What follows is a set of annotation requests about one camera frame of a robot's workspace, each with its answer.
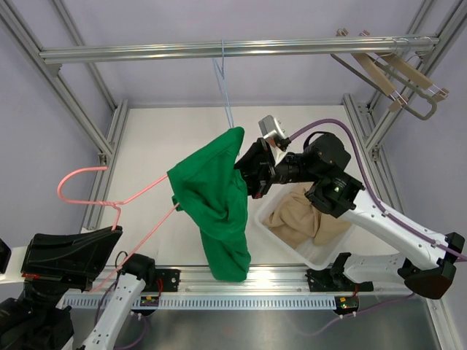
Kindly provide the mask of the beige t shirt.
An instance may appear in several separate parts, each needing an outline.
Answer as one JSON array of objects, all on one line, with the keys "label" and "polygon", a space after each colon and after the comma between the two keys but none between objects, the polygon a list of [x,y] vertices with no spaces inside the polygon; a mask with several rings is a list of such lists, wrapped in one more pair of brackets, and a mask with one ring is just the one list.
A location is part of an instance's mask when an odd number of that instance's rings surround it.
[{"label": "beige t shirt", "polygon": [[318,211],[306,198],[312,182],[296,184],[277,204],[273,212],[262,221],[276,237],[297,249],[311,238],[322,246],[348,231],[352,224]]}]

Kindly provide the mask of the green t shirt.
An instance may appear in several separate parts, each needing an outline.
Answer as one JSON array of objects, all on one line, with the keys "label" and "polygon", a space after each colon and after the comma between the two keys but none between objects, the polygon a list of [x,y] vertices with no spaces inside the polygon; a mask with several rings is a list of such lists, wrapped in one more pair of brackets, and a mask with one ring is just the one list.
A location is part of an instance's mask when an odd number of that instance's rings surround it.
[{"label": "green t shirt", "polygon": [[244,129],[227,130],[178,162],[167,175],[172,202],[196,224],[212,270],[247,270],[247,185],[234,168]]}]

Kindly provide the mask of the blue wire hanger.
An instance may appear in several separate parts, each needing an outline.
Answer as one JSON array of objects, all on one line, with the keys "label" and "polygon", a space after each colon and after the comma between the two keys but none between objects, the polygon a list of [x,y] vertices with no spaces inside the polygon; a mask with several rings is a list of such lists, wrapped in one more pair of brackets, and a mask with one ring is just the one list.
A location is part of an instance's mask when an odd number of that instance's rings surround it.
[{"label": "blue wire hanger", "polygon": [[216,58],[212,59],[213,67],[215,70],[215,77],[217,81],[217,86],[220,91],[221,96],[223,97],[223,107],[225,111],[225,115],[228,122],[228,127],[233,128],[234,125],[234,117],[231,110],[231,103],[228,96],[228,86],[225,80],[225,42],[222,40],[221,42],[221,56],[220,61]]}]

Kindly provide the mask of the pink wire hanger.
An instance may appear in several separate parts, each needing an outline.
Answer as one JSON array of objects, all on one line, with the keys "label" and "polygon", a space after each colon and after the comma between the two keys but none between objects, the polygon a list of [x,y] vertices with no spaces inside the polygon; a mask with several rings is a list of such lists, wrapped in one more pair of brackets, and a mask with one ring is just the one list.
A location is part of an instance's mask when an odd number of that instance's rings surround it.
[{"label": "pink wire hanger", "polygon": [[[90,200],[77,200],[77,199],[72,199],[72,198],[67,198],[63,194],[63,188],[65,184],[75,177],[76,175],[87,173],[87,172],[97,172],[97,171],[107,171],[108,167],[107,166],[97,166],[97,167],[87,167],[87,168],[80,168],[77,169],[69,174],[67,174],[62,180],[58,183],[57,186],[57,196],[65,203],[70,203],[70,204],[77,204],[77,205],[97,205],[97,206],[103,206],[103,207],[111,207],[116,211],[116,217],[115,220],[112,224],[112,229],[115,229],[117,227],[117,224],[120,221],[120,216],[122,213],[122,207],[129,204],[132,201],[135,201],[137,198],[140,196],[144,195],[146,192],[163,182],[164,180],[168,179],[168,175],[164,174],[162,177],[159,179],[155,180],[154,182],[150,183],[147,185],[145,188],[137,192],[136,194],[132,195],[130,198],[125,199],[124,201],[104,201],[104,200],[96,200],[96,201],[90,201]],[[128,255],[125,257],[125,259],[117,266],[114,268],[114,270],[109,273],[109,275],[97,286],[93,287],[90,290],[90,293],[98,292],[100,289],[104,287],[104,285],[110,281],[110,279],[114,276],[117,275],[118,272],[120,272],[123,268],[123,265],[129,261],[131,257],[133,257],[139,249],[153,236],[153,234],[157,231],[157,229],[178,209],[179,204],[176,203],[173,205],[173,207],[165,214],[165,216],[156,224],[156,226],[128,253]]]}]

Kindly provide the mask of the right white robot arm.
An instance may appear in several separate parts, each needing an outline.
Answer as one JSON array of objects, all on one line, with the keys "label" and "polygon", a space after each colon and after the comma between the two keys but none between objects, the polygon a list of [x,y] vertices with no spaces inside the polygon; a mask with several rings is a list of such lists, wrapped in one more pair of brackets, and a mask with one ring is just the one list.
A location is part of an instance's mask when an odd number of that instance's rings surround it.
[{"label": "right white robot arm", "polygon": [[369,185],[346,173],[350,159],[337,136],[314,132],[306,138],[303,152],[289,152],[279,163],[271,145],[259,138],[234,167],[254,199],[262,198],[274,184],[311,183],[305,197],[318,211],[345,219],[396,249],[392,255],[339,254],[329,273],[335,288],[380,281],[403,284],[416,295],[440,299],[452,286],[464,237],[429,232],[384,205]]}]

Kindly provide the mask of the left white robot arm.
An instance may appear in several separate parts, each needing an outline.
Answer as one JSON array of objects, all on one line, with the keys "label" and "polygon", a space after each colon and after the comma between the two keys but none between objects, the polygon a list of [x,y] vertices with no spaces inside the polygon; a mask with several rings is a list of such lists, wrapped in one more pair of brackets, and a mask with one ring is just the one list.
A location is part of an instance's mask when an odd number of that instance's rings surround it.
[{"label": "left white robot arm", "polygon": [[[18,297],[1,302],[2,349],[72,349],[71,307],[58,307],[71,289],[88,292],[123,234],[121,226],[76,235],[37,233],[28,246],[1,243],[1,282],[23,282]],[[132,305],[156,283],[155,261],[131,254],[117,269],[110,302],[81,349],[113,349]]]}]

